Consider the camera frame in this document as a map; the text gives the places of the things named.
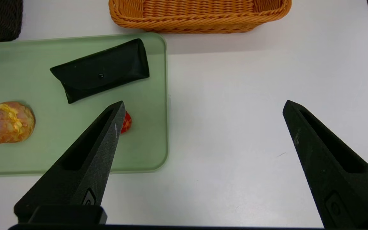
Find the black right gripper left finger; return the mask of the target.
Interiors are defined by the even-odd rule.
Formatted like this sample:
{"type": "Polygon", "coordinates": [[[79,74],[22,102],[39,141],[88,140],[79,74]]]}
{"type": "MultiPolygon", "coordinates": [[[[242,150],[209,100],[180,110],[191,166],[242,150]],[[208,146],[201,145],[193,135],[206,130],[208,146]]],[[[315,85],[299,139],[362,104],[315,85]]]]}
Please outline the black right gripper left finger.
{"type": "Polygon", "coordinates": [[[16,203],[20,224],[105,222],[101,208],[126,110],[108,106],[16,203]]]}

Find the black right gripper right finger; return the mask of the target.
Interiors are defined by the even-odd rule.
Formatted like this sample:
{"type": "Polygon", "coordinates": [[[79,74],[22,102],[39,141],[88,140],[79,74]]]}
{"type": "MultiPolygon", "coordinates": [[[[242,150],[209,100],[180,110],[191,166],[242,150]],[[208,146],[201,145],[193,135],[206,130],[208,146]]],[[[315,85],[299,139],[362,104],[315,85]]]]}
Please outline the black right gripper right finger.
{"type": "Polygon", "coordinates": [[[368,229],[368,163],[302,105],[282,114],[324,228],[368,229]]]}

